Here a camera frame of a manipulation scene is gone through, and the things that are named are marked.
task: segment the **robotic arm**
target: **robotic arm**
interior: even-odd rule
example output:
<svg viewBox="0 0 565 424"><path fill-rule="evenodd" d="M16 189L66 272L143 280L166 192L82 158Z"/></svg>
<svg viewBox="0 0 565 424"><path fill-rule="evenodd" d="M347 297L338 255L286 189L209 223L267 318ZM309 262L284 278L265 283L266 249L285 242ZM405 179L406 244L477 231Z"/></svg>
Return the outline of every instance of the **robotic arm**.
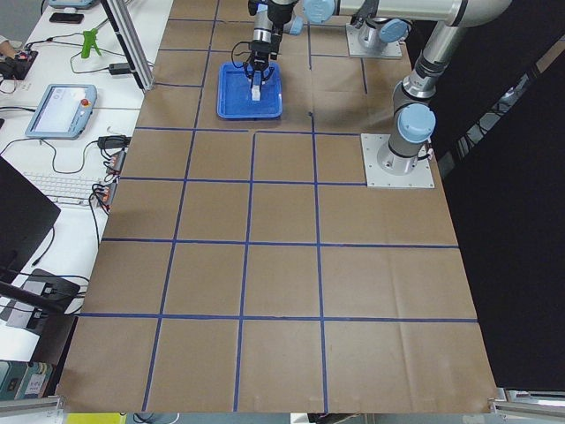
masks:
<svg viewBox="0 0 565 424"><path fill-rule="evenodd" d="M298 0L249 0L251 14L257 13L260 4L268 7L266 25L258 23L257 19L255 22L249 59L252 78L256 72L260 72L264 79L268 58L276 59L283 27L292 19L292 11L297 3ZM303 1L305 16L317 24L337 15L351 16L351 24L355 27L361 27L366 20L375 18L438 22L413 71L395 89L395 126L388 144L383 146L386 151L380 152L384 170L395 175L411 172L418 161L420 148L435 127L435 116L427 104L435 94L435 85L447 69L466 29L496 19L511 3L512 0Z"/></svg>

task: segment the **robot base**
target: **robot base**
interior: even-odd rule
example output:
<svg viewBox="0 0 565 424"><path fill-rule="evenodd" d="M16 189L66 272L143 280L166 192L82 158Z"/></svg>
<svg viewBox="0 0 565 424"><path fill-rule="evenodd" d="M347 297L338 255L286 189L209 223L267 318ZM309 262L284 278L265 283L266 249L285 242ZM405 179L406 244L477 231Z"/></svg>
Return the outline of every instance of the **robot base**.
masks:
<svg viewBox="0 0 565 424"><path fill-rule="evenodd" d="M347 33L347 44L350 48L350 57L375 57L379 59L400 59L403 52L400 50L398 42L391 42L385 44L384 48L367 49L359 43L359 31L353 25L346 25L345 32Z"/></svg>
<svg viewBox="0 0 565 424"><path fill-rule="evenodd" d="M418 161L414 170L400 177L391 175L381 168L377 153L381 146L388 143L388 134L361 134L365 177L370 188L435 188L432 170L427 159ZM422 147L420 155L426 154Z"/></svg>

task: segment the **white keyboard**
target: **white keyboard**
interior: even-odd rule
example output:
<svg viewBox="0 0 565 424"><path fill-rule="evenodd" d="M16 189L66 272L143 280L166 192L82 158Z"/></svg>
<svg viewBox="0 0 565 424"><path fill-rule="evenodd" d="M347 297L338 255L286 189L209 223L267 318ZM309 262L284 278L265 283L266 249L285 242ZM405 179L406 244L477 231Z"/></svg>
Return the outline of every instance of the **white keyboard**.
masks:
<svg viewBox="0 0 565 424"><path fill-rule="evenodd" d="M88 207L92 184L99 178L24 172L24 176L58 206Z"/></svg>

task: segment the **black backdrop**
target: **black backdrop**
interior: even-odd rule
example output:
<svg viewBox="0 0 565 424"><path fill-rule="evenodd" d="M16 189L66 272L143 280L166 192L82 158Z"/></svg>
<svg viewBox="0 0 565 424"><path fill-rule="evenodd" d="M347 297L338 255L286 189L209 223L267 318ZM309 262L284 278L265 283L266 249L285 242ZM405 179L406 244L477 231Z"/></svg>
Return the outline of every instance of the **black backdrop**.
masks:
<svg viewBox="0 0 565 424"><path fill-rule="evenodd" d="M433 26L417 25L427 40ZM423 44L420 33L412 31L407 41L412 61ZM438 119L433 135L436 155L441 158L453 150L456 141L564 33L563 0L513 0L498 19L470 28L430 103Z"/></svg>
<svg viewBox="0 0 565 424"><path fill-rule="evenodd" d="M565 53L444 182L501 387L565 390L564 96Z"/></svg>

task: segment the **smartphone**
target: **smartphone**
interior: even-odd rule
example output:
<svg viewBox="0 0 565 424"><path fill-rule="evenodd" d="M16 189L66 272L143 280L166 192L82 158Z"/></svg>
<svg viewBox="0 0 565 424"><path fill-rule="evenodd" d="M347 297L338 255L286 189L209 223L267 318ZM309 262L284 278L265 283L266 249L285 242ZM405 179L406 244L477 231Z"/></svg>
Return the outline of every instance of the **smartphone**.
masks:
<svg viewBox="0 0 565 424"><path fill-rule="evenodd" d="M49 22L60 22L63 24L79 24L85 17L82 13L59 13L55 12L49 18Z"/></svg>

